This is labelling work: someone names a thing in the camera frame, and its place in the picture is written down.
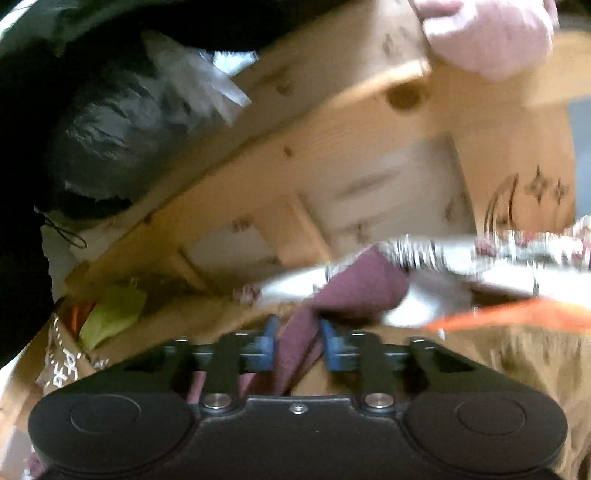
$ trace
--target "wooden slat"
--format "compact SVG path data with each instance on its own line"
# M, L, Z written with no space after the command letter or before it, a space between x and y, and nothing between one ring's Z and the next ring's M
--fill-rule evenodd
M591 95L590 59L591 36L569 32L556 38L554 56L545 66L504 82L436 66L430 100L410 111L393 109L385 95L356 103L337 96L289 128L245 147L231 163L155 212L95 261L85 281L124 277L158 262L179 245L191 245L281 194L334 175L340 161L362 163L463 125L526 115ZM420 80L424 71L424 63L411 63L391 73L390 81ZM465 98L473 103L467 105Z
M295 193L252 212L252 223L286 268L333 260L328 244Z
M376 158L343 158L337 173L301 192L337 258L398 235L474 235L476 227L450 138Z
M575 168L567 106L453 134L479 232L560 232L574 221Z
M207 285L217 292L230 292L285 271L250 216L207 232L187 245L186 252L191 262L199 265Z
M45 366L48 329L46 324L25 348L0 397L0 445L4 445L17 420L21 428L26 425L34 406L31 400L37 391L35 380Z
M62 285L64 294L78 297L79 299L96 300L101 294L104 282L86 282L85 278L91 263L83 261L77 265L66 278ZM130 271L127 278L133 275L144 273L155 273L171 278L182 278L196 292L210 292L210 285L200 275L199 269L187 257L184 249L178 247L165 258L162 258L156 264L140 265L136 270Z

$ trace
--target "black garbage bag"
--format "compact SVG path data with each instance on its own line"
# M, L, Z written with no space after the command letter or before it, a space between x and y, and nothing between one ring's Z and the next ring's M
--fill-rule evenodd
M125 46L83 84L46 155L52 207L73 219L113 215L145 195L167 159L207 125L232 123L248 98L199 50L157 33Z

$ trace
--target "wooden bed frame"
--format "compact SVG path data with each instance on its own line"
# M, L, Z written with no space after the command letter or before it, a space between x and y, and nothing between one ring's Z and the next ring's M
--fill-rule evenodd
M406 0L353 2L262 52L235 82L252 105L174 158L141 202L83 234L67 293L144 272L217 293L402 233L559 230L574 218L567 106L591 96L589 34L558 33L543 65L492 83L431 59ZM538 174L557 180L555 207L524 193ZM0 441L24 427L44 341L0 400Z

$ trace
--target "black cord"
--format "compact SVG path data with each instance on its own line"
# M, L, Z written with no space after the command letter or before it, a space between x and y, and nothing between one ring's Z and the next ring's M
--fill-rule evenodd
M77 233L71 232L69 230L66 230L65 228L62 228L61 226L57 226L55 223L53 223L51 220L49 220L49 218L47 218L45 215L44 215L44 218L45 218L45 225L53 228L57 233L60 234L60 237L62 237L70 245L72 245L73 247L79 248L80 250L84 250L85 248L88 248L88 244L86 243L86 240L84 240L80 235L78 235Z

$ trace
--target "round black disc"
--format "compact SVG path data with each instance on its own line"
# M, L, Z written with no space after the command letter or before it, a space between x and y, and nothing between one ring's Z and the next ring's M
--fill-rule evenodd
M53 394L29 434L42 461L80 473L131 471L173 450L194 414L175 393Z
M511 475L547 466L567 433L550 397L531 393L419 395L404 423L430 455L467 472Z

